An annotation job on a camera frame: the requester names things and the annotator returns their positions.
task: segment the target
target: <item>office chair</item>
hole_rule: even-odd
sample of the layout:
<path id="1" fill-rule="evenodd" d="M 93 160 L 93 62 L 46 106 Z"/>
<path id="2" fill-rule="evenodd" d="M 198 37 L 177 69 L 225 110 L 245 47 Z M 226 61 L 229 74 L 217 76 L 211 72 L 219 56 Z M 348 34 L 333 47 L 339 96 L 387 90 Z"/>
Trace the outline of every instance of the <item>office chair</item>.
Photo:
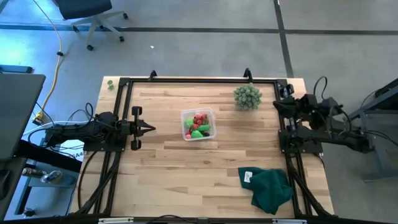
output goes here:
<path id="1" fill-rule="evenodd" d="M 76 25 L 91 23 L 88 31 L 88 37 L 86 41 L 87 49 L 93 50 L 94 47 L 90 45 L 90 40 L 97 26 L 104 29 L 108 28 L 115 35 L 119 37 L 120 42 L 124 42 L 124 37 L 112 27 L 108 22 L 107 18 L 122 14 L 124 19 L 129 19 L 124 11 L 104 13 L 112 9 L 111 0 L 55 0 L 60 8 L 60 12 L 64 19 L 78 19 L 84 18 L 76 22 L 72 22 L 73 30 L 79 32 Z"/>

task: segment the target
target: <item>green toy vegetable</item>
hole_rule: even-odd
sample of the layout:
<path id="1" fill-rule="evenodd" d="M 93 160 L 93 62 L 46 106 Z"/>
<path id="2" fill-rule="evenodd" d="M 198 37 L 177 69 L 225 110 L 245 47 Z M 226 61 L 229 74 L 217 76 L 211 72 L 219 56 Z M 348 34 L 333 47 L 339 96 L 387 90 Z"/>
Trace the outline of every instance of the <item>green toy vegetable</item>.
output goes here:
<path id="1" fill-rule="evenodd" d="M 258 105 L 261 103 L 262 93 L 258 88 L 255 88 L 253 83 L 238 87 L 234 91 L 234 97 L 236 105 L 241 110 L 254 110 L 258 109 Z"/>
<path id="2" fill-rule="evenodd" d="M 197 130 L 198 130 L 198 131 L 208 131 L 208 130 L 210 130 L 210 125 L 209 125 L 209 124 L 207 124 L 207 125 L 201 125 L 201 126 L 199 126 L 199 127 L 197 128 Z"/>
<path id="3" fill-rule="evenodd" d="M 187 128 L 191 128 L 193 126 L 193 118 L 186 119 L 184 125 Z"/>
<path id="4" fill-rule="evenodd" d="M 113 90 L 114 85 L 113 85 L 112 80 L 109 80 L 109 81 L 107 82 L 107 84 L 108 84 L 108 89 L 109 89 L 109 90 Z"/>
<path id="5" fill-rule="evenodd" d="M 201 134 L 200 131 L 194 130 L 194 131 L 192 131 L 192 133 L 191 133 L 191 137 L 192 137 L 192 138 L 202 138 L 203 135 Z"/>

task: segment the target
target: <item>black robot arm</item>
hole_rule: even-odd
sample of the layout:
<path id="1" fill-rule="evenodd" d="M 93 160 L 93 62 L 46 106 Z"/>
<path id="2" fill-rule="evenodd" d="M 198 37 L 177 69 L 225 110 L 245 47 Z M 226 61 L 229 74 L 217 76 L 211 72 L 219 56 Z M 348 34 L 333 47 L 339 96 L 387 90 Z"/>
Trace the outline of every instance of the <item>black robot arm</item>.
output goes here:
<path id="1" fill-rule="evenodd" d="M 273 102 L 279 114 L 290 119 L 287 129 L 279 131 L 281 150 L 320 153 L 321 142 L 339 144 L 358 152 L 370 152 L 369 141 L 361 129 L 335 120 L 333 117 L 344 113 L 333 98 L 327 98 L 321 103 L 314 95 L 306 94 L 300 99 L 288 97 L 282 101 Z M 308 121 L 311 129 L 302 125 Z"/>
<path id="2" fill-rule="evenodd" d="M 138 137 L 156 128 L 139 119 L 142 108 L 132 107 L 134 121 L 119 120 L 111 112 L 96 114 L 94 119 L 83 125 L 56 125 L 45 132 L 47 147 L 54 147 L 67 140 L 78 139 L 86 143 L 85 151 L 122 151 L 128 135 L 133 135 L 131 149 L 141 148 Z"/>

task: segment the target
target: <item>yellow cable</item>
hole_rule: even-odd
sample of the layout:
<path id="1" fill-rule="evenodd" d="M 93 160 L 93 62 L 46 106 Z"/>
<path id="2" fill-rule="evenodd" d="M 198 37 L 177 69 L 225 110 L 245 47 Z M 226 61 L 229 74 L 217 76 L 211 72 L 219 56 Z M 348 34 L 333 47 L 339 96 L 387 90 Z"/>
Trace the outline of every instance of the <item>yellow cable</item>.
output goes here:
<path id="1" fill-rule="evenodd" d="M 33 0 L 33 2 L 35 2 L 36 6 L 39 7 L 39 9 L 43 12 L 43 14 L 44 14 L 44 15 L 46 16 L 46 18 L 50 21 L 52 27 L 53 27 L 54 30 L 56 31 L 56 33 L 57 33 L 57 35 L 58 35 L 58 39 L 59 39 L 59 41 L 60 41 L 60 51 L 59 51 L 59 52 L 62 52 L 62 41 L 61 41 L 61 37 L 60 37 L 60 34 L 58 33 L 57 28 L 55 27 L 54 23 L 52 23 L 51 19 L 50 19 L 50 18 L 46 15 L 46 13 L 43 11 L 43 9 L 39 6 L 39 4 L 37 4 L 36 0 Z M 48 100 L 49 100 L 49 98 L 50 98 L 52 92 L 54 91 L 55 85 L 57 84 L 58 70 L 59 70 L 59 68 L 60 68 L 60 61 L 61 61 L 61 56 L 58 55 L 57 66 L 55 67 L 54 81 L 53 81 L 53 83 L 52 83 L 50 92 L 47 94 L 47 96 L 46 96 L 45 99 L 44 99 L 44 102 L 43 102 L 43 105 L 42 105 L 43 110 L 44 110 L 44 107 L 45 107 L 45 105 L 47 104 L 47 102 L 48 102 Z M 36 118 L 39 119 L 39 120 L 41 120 L 42 117 L 43 117 L 43 111 L 41 110 L 39 113 L 37 113 Z"/>

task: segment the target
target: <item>chair base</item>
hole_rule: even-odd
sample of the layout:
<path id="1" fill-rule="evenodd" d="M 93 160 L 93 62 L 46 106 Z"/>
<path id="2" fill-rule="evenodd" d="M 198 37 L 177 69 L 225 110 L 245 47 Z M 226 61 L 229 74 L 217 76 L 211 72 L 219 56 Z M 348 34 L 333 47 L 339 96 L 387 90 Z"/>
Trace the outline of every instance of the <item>chair base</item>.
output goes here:
<path id="1" fill-rule="evenodd" d="M 108 28 L 112 33 L 115 34 L 116 37 L 119 38 L 120 42 L 124 42 L 124 37 L 120 34 L 119 31 L 117 31 L 113 26 L 111 26 L 106 19 L 118 15 L 123 15 L 124 19 L 129 19 L 127 14 L 124 11 L 117 11 L 117 12 L 110 12 L 110 13 L 103 13 L 103 14 L 98 14 L 95 16 L 90 16 L 84 19 L 80 19 L 79 21 L 72 22 L 73 30 L 75 32 L 78 32 L 79 30 L 77 29 L 76 25 L 82 25 L 82 24 L 90 24 L 90 29 L 88 30 L 88 37 L 86 40 L 86 45 L 88 50 L 94 50 L 94 47 L 90 45 L 90 40 L 94 34 L 94 31 L 97 26 L 99 26 L 101 29 L 104 27 Z"/>

